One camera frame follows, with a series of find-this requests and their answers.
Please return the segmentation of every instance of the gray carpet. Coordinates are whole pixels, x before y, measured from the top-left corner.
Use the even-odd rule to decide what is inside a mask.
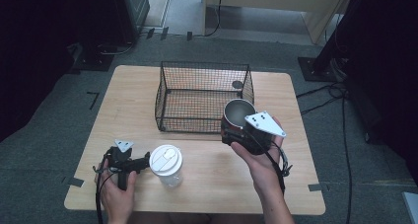
[[[252,71],[290,74],[296,94],[301,94],[327,84],[306,82],[298,65],[298,56],[316,57],[320,51],[318,46],[203,37],[160,40],[155,35],[141,37],[130,51],[117,55],[108,72],[64,75],[30,123],[0,143],[0,223],[97,223],[94,211],[64,207],[66,183],[75,173],[117,65],[159,66],[163,60],[247,63]],[[95,96],[88,92],[100,93],[91,110]],[[300,110],[328,99],[326,91],[300,98]],[[351,223],[409,223],[401,193],[417,193],[418,188],[404,161],[390,148],[364,141],[362,123],[350,101],[345,103],[345,115],[353,178]],[[345,223],[349,186],[342,102],[309,112],[303,120],[326,212],[295,219],[299,223]]]

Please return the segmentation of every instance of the floor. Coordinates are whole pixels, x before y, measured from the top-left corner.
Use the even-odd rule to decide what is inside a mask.
[[[144,31],[169,28],[169,34],[203,35],[201,0],[149,0]],[[214,32],[218,24],[217,7],[208,7],[206,34]],[[331,21],[326,33],[316,45],[325,45],[338,23],[338,16]],[[300,12],[253,8],[222,7],[220,27],[211,37],[272,41],[313,45]]]

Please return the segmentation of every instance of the cable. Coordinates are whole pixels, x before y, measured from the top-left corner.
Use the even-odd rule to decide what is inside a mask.
[[[330,65],[334,73],[340,77],[340,81],[344,81],[347,78],[347,74],[343,71],[347,58],[331,58]]]
[[[104,168],[106,155],[109,154],[110,152],[111,152],[111,150],[108,149],[104,153],[104,157],[103,157],[102,162],[101,162],[101,165],[99,167],[100,170],[102,170]],[[101,191],[102,191],[102,187],[100,185],[101,178],[102,178],[102,173],[98,173],[98,181],[96,183],[96,212],[97,212],[97,215],[98,215],[99,224],[103,224],[104,223],[104,220],[103,220],[103,217],[102,217],[102,207],[101,207]]]
[[[285,193],[285,182],[283,177],[287,177],[289,176],[289,170],[292,168],[292,166],[290,168],[287,168],[287,158],[285,156],[283,156],[282,154],[284,154],[283,150],[281,150],[281,148],[279,146],[277,146],[277,144],[274,143],[274,141],[271,141],[272,143],[274,143],[276,145],[276,147],[279,149],[280,154],[282,155],[282,160],[283,160],[283,169],[280,169],[279,164],[271,157],[270,153],[268,153],[268,151],[255,139],[254,136],[252,136],[252,134],[250,134],[248,131],[246,131],[244,129],[244,133],[249,136],[264,152],[264,154],[267,156],[267,158],[270,160],[271,165],[273,166],[274,170],[276,171],[277,174],[277,178],[279,179],[279,185],[280,188],[282,189],[282,192]]]
[[[344,148],[345,148],[345,160],[347,162],[347,169],[348,169],[348,205],[347,205],[347,219],[345,221],[346,224],[350,223],[351,218],[351,199],[352,199],[352,192],[353,192],[353,178],[351,174],[351,165],[350,159],[348,156],[348,146],[347,146],[347,134],[346,134],[346,126],[345,126],[345,95],[342,98],[342,133],[344,137]]]
[[[307,110],[302,111],[301,114],[309,113],[309,112],[311,112],[313,110],[316,110],[318,108],[322,108],[325,105],[328,105],[328,104],[330,104],[332,102],[335,102],[335,101],[337,101],[339,99],[342,99],[344,97],[345,91],[343,91],[342,88],[336,87],[336,85],[338,85],[338,84],[340,84],[340,83],[333,83],[331,85],[325,85],[325,86],[320,87],[318,89],[310,90],[308,92],[305,92],[305,93],[302,93],[300,95],[297,95],[296,98],[300,98],[300,97],[303,97],[303,96],[306,96],[306,95],[310,95],[310,94],[316,93],[316,92],[321,91],[323,89],[328,89],[328,94],[332,97],[332,99],[326,101],[325,103],[323,103],[321,105],[318,105],[318,106],[315,106],[313,108],[310,108],[310,109],[307,109]],[[332,93],[332,90],[337,90],[340,93],[340,95],[335,96]]]
[[[101,193],[101,192],[102,192],[102,188],[104,187],[105,182],[107,182],[107,180],[108,180],[109,178],[111,178],[113,175],[114,175],[114,173],[110,174],[110,176],[108,176],[108,177],[104,180],[104,182],[103,182],[103,183],[102,183],[102,185],[101,185],[101,188],[99,189],[99,193]]]
[[[205,37],[210,37],[213,34],[215,34],[216,31],[218,31],[219,26],[221,25],[221,3],[222,3],[222,0],[219,0],[219,4],[218,4],[218,25],[216,26],[215,30],[211,34],[205,35]]]
[[[117,52],[101,52],[101,54],[104,54],[104,55],[118,55],[118,54],[124,54],[124,53],[126,53],[127,51],[129,51],[129,50],[132,48],[132,46],[133,46],[133,43],[129,44],[129,47],[128,47],[127,49],[125,49],[125,50],[122,50],[122,51],[117,51]]]
[[[349,158],[349,155],[348,155],[347,132],[346,132],[346,124],[345,124],[346,123],[346,121],[345,121],[346,120],[345,119],[345,99],[347,97],[347,90],[343,91],[343,89],[335,87],[336,84],[338,84],[338,83],[323,86],[323,87],[320,87],[318,89],[311,90],[311,91],[308,91],[306,93],[302,93],[301,95],[298,95],[297,98],[305,96],[305,95],[309,95],[309,94],[312,94],[312,93],[315,93],[315,92],[318,92],[318,91],[320,91],[322,89],[325,89],[325,88],[328,89],[328,93],[332,97],[332,99],[328,100],[324,104],[322,104],[320,106],[316,106],[316,107],[314,107],[312,109],[309,109],[309,110],[305,110],[304,112],[301,112],[301,114],[311,112],[311,111],[313,111],[317,108],[323,107],[324,105],[326,105],[328,103],[332,103],[332,102],[334,102],[338,99],[342,99],[342,132],[343,132],[343,141],[344,141],[345,160],[346,160],[346,163],[347,163],[347,170],[348,170],[348,204],[347,204],[347,217],[346,217],[345,223],[349,224],[350,223],[350,218],[351,218],[351,202],[352,202],[352,195],[353,195],[353,178],[352,178],[352,171],[351,171],[351,165],[350,165],[350,158]],[[332,89],[337,89],[341,93],[341,95],[338,95],[338,96],[333,95],[331,93]]]

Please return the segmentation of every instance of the wrist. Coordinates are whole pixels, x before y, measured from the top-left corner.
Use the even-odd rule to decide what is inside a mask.
[[[259,193],[265,223],[294,223],[280,188]]]
[[[283,191],[280,188],[278,180],[267,181],[264,183],[254,183],[254,187],[260,198],[276,195],[276,193],[283,196]]]
[[[126,224],[128,220],[108,220],[107,224]]]
[[[271,200],[282,200],[284,199],[283,191],[280,186],[266,188],[266,189],[257,189],[258,196],[262,202],[270,202]]]

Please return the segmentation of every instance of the wooden table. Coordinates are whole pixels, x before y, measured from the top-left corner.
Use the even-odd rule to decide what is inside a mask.
[[[287,132],[283,148],[293,165],[285,178],[285,198],[293,214],[320,215],[325,211],[314,161],[300,115],[291,78],[283,73],[251,72],[255,108],[277,116]],[[160,68],[118,66],[81,157],[75,178],[82,187],[71,186],[65,198],[68,209],[94,210],[95,173],[114,139],[134,141],[132,158],[143,157],[159,145],[172,144],[183,154],[183,182],[168,189],[147,169],[135,187],[135,210],[158,212],[262,213],[246,163],[220,135],[164,133],[158,130],[154,105]]]

